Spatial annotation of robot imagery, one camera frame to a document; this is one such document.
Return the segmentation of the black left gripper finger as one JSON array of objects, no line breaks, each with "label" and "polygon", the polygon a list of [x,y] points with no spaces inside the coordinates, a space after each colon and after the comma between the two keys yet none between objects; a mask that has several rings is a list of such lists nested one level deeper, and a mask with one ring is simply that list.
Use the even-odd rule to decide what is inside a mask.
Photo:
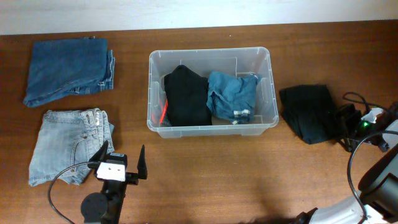
[{"label": "black left gripper finger", "polygon": [[100,149],[90,158],[90,162],[102,162],[108,150],[108,140],[105,140]]},{"label": "black left gripper finger", "polygon": [[139,160],[137,163],[137,171],[138,178],[146,180],[147,179],[147,165],[146,165],[146,157],[145,157],[145,145],[142,145]]}]

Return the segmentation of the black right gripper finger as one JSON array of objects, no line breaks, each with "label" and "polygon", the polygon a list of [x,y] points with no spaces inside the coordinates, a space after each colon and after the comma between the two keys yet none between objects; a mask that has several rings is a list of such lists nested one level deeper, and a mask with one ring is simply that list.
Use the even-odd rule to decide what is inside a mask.
[{"label": "black right gripper finger", "polygon": [[353,152],[360,142],[361,139],[353,139],[348,137],[343,137],[337,140],[337,143],[339,143],[346,152]]},{"label": "black right gripper finger", "polygon": [[335,114],[339,124],[356,124],[356,108],[352,103],[341,106]]}]

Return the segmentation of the light blue jeans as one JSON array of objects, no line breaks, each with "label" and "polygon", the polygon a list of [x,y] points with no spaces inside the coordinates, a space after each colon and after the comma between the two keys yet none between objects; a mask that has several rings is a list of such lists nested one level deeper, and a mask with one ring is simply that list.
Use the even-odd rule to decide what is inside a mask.
[{"label": "light blue jeans", "polygon": [[29,185],[34,187],[51,181],[69,168],[60,179],[80,185],[90,173],[87,162],[108,142],[107,152],[114,152],[114,125],[105,111],[98,108],[84,111],[48,110],[42,119],[34,153],[29,165]]}]

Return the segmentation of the black garment with red stripe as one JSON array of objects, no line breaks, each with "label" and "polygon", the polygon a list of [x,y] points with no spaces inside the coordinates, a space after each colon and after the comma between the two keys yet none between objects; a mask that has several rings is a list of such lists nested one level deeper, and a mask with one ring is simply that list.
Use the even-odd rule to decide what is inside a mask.
[{"label": "black garment with red stripe", "polygon": [[211,126],[208,79],[185,65],[150,84],[149,123],[156,128]]}]

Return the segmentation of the dark blue jeans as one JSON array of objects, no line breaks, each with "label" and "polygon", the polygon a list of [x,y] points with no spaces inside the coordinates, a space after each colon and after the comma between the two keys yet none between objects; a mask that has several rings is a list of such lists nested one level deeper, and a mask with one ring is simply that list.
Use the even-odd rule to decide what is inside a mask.
[{"label": "dark blue jeans", "polygon": [[23,103],[35,108],[70,95],[112,90],[115,61],[106,39],[34,42]]}]

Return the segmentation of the blue denim shirt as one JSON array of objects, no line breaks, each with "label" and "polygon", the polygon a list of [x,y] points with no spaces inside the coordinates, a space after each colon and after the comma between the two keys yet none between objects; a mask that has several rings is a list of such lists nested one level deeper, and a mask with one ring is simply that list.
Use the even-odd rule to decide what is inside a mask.
[{"label": "blue denim shirt", "polygon": [[253,122],[258,83],[259,77],[254,73],[233,77],[222,72],[211,72],[206,105],[213,116],[228,120],[231,124]]}]

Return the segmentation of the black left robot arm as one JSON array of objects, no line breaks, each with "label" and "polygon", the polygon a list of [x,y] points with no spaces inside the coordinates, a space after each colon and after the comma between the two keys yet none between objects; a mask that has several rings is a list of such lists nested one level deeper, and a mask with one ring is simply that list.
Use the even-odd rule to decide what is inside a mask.
[{"label": "black left robot arm", "polygon": [[127,155],[108,153],[107,150],[108,142],[105,141],[89,160],[88,167],[103,186],[100,192],[89,194],[81,203],[85,223],[118,223],[127,186],[137,185],[147,178],[145,146],[141,147],[136,173],[126,171]]}]

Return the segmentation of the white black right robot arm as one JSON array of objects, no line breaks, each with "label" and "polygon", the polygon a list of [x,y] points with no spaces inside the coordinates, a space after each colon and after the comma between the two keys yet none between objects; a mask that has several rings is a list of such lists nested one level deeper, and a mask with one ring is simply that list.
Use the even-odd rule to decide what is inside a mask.
[{"label": "white black right robot arm", "polygon": [[[351,168],[363,144],[377,146],[385,155],[354,187]],[[344,147],[351,153],[347,176],[352,196],[327,208],[302,212],[294,223],[395,223],[397,221],[397,102],[388,109],[373,108],[365,115]]]}]

